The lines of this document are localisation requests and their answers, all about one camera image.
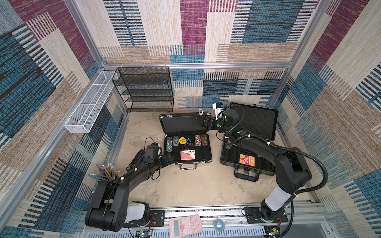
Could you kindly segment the black poker case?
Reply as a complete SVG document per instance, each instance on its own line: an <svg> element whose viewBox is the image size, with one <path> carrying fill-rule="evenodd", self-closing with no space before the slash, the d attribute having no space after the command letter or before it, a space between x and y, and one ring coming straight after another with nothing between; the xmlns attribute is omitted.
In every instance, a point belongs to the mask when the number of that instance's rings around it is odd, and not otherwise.
<svg viewBox="0 0 381 238"><path fill-rule="evenodd" d="M181 170L195 170L198 164L212 162L208 135L211 120L211 113L203 110L159 116L165 135L164 153L169 153Z"/></svg>

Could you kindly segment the grey poker case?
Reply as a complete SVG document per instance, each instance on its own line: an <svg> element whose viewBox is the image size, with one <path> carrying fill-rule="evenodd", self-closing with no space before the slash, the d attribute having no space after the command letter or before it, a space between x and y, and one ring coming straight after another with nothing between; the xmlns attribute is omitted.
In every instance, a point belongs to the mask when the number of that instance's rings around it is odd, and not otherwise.
<svg viewBox="0 0 381 238"><path fill-rule="evenodd" d="M251 182L259 180L261 174L274 176L275 165L268 142L275 140L278 110L241 103L231 103L242 120L223 142L220 163L234 168L234 176ZM239 163L240 154L256 157L256 166Z"/></svg>

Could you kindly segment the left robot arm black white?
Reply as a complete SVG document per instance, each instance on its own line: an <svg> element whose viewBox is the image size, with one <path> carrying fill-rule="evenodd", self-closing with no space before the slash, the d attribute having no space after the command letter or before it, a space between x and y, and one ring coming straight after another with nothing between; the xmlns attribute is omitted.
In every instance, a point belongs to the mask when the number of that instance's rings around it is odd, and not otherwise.
<svg viewBox="0 0 381 238"><path fill-rule="evenodd" d="M157 143L140 150L127 167L127 173L98 183L85 216L87 227L118 232L127 222L129 194L156 171L172 165L173 156Z"/></svg>

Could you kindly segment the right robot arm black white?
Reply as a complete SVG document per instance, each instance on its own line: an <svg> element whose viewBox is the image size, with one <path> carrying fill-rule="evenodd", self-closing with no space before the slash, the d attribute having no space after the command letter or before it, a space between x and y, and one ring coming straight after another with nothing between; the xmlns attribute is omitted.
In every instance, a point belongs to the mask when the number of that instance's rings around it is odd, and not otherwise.
<svg viewBox="0 0 381 238"><path fill-rule="evenodd" d="M237 146L269 161L275 167L276 186L255 212L265 223L271 223L284 211L284 206L299 194L319 190L328 181L328 171L315 157L293 147L274 144L278 110L242 104L212 105L215 119L208 121L208 129L224 134L225 146ZM312 179L306 159L321 169L322 181L311 188L304 185Z"/></svg>

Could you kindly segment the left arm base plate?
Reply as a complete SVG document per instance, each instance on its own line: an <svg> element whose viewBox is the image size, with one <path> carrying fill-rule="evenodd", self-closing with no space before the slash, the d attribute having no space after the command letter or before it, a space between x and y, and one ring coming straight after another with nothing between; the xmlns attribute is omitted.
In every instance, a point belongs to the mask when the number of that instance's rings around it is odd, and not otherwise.
<svg viewBox="0 0 381 238"><path fill-rule="evenodd" d="M134 220L129 223L124 223L123 228L153 228L163 227L165 220L165 210L151 210L147 218Z"/></svg>

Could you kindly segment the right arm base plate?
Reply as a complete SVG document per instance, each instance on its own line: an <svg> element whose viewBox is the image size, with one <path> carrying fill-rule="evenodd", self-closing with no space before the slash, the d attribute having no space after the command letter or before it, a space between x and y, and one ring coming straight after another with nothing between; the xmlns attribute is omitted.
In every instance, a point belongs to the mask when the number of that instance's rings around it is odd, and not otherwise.
<svg viewBox="0 0 381 238"><path fill-rule="evenodd" d="M284 208L278 211L272 211L267 207L244 207L241 210L246 217L248 224L264 224L264 223L287 223L289 221Z"/></svg>

